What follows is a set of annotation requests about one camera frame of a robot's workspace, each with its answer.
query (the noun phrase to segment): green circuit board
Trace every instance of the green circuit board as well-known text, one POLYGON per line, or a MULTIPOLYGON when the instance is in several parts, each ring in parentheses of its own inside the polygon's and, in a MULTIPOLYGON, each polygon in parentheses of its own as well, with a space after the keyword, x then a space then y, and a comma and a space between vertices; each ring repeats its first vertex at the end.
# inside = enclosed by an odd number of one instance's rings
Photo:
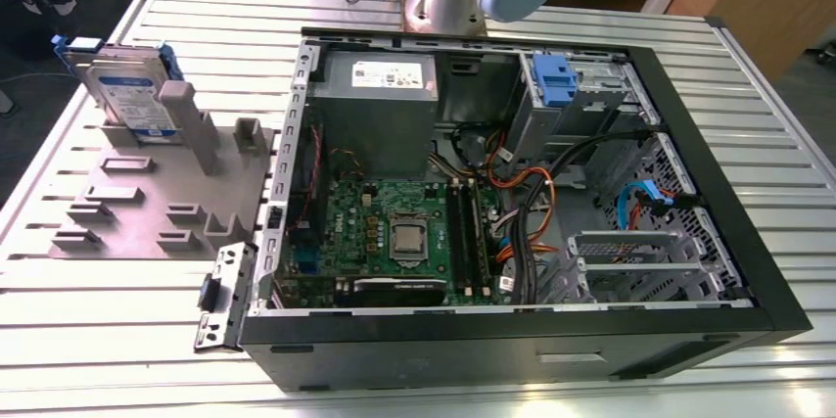
MULTIPOLYGON (((444 183, 401 181, 340 181, 329 185, 325 243, 319 253, 296 252, 316 264, 315 273, 292 280, 308 307, 331 307, 335 279, 357 277, 416 277, 447 282, 449 305, 495 304, 499 297, 485 283, 464 292, 456 288, 448 233, 444 183), (413 220, 425 225, 425 259, 399 262, 391 257, 392 223, 413 220)), ((491 193, 480 198, 483 211, 493 207, 491 193)))

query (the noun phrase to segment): motherboard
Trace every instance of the motherboard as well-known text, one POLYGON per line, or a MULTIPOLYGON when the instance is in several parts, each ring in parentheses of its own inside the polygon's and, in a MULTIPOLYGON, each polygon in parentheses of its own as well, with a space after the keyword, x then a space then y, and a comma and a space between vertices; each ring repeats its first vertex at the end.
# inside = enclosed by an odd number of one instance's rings
POLYGON ((475 181, 331 182, 325 241, 295 248, 285 300, 311 308, 385 306, 404 292, 417 304, 501 302, 484 224, 495 207, 475 181))

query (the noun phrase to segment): slotted aluminum table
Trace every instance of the slotted aluminum table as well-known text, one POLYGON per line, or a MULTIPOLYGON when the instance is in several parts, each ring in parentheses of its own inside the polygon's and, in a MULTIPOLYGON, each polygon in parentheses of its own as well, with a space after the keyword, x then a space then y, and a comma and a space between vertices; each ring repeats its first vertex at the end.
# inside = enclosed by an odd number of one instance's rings
MULTIPOLYGON (((372 1, 349 7, 344 0, 133 0, 111 40, 172 45, 216 124, 255 116, 279 128, 299 29, 397 30, 399 9, 372 1)), ((248 417, 836 414, 836 172, 728 32, 700 19, 553 8, 488 27, 491 36, 656 49, 815 330, 665 380, 285 395, 244 354, 192 353, 209 260, 45 255, 107 147, 96 129, 103 112, 79 89, 0 212, 0 410, 248 417)))

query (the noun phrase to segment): metal bracket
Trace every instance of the metal bracket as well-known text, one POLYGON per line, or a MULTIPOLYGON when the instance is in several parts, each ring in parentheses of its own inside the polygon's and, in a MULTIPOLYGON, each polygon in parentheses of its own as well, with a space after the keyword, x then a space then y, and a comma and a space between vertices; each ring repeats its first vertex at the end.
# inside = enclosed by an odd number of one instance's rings
POLYGON ((215 269, 200 289, 197 306, 203 310, 195 352, 243 351, 237 337, 248 305, 256 246, 237 243, 221 247, 215 269))

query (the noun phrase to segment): power supply label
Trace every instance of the power supply label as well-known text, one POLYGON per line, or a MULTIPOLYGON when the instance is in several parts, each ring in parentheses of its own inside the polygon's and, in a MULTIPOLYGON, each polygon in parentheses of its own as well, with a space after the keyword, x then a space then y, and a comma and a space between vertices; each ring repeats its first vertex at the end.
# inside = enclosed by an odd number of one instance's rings
POLYGON ((420 64, 356 62, 352 87, 423 88, 420 64))

